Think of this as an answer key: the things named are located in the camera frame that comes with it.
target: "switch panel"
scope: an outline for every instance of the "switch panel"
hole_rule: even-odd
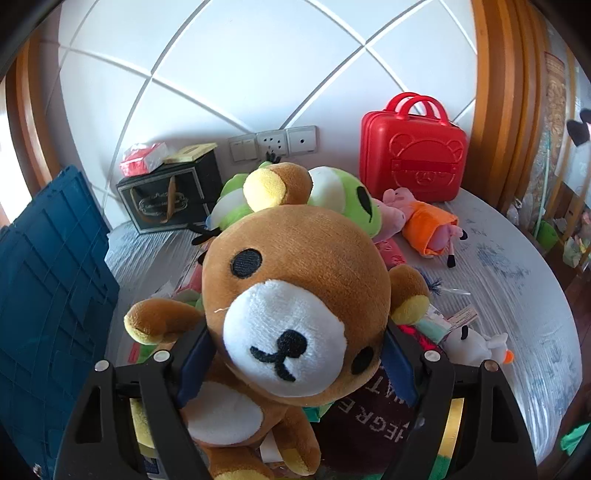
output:
[[[234,162],[244,160],[256,160],[258,153],[256,151],[256,135],[247,134],[228,139],[232,160]]]

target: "bear's black nose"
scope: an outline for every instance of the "bear's black nose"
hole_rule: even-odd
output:
[[[295,330],[286,330],[277,339],[277,353],[289,358],[299,358],[308,347],[308,341]]]

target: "bear's white belly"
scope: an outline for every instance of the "bear's white belly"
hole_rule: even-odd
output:
[[[261,428],[263,421],[261,408],[249,397],[217,382],[203,382],[183,414],[191,437],[210,445],[243,442]]]

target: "transparent plastic tablecloth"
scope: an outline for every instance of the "transparent plastic tablecloth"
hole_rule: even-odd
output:
[[[449,317],[469,303],[479,313],[473,327],[488,335],[509,333],[515,362],[502,368],[512,385],[538,463],[550,453],[562,416],[582,381],[579,338],[564,294],[526,237],[500,213],[461,190],[442,207],[460,218],[468,240],[457,242],[456,268],[446,257],[421,258],[401,235],[395,239],[409,264],[470,297],[442,293],[433,304]],[[123,315],[168,280],[174,285],[196,247],[189,231],[137,233],[131,223],[109,237],[105,258],[121,286],[106,356],[126,363],[132,340]]]
[[[468,239],[456,242],[455,268],[446,255],[425,259],[395,239],[406,260],[443,286],[471,296],[442,293],[432,303],[449,317],[472,303],[472,325],[487,335],[507,332],[515,353],[502,369],[530,433],[540,463],[552,450],[562,417],[582,381],[579,337],[569,304],[550,267],[529,240],[505,217],[464,190],[440,205],[460,219]]]

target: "screw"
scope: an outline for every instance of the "screw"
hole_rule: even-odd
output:
[[[170,352],[168,350],[158,350],[154,354],[154,360],[157,362],[165,362],[170,358]]]
[[[104,372],[109,368],[109,361],[108,360],[99,360],[95,363],[95,370],[97,372]]]
[[[430,362],[438,362],[441,360],[441,355],[439,355],[439,352],[435,350],[429,350],[425,352],[425,358]]]
[[[484,362],[484,368],[486,368],[489,372],[498,372],[499,364],[494,360],[487,360]]]

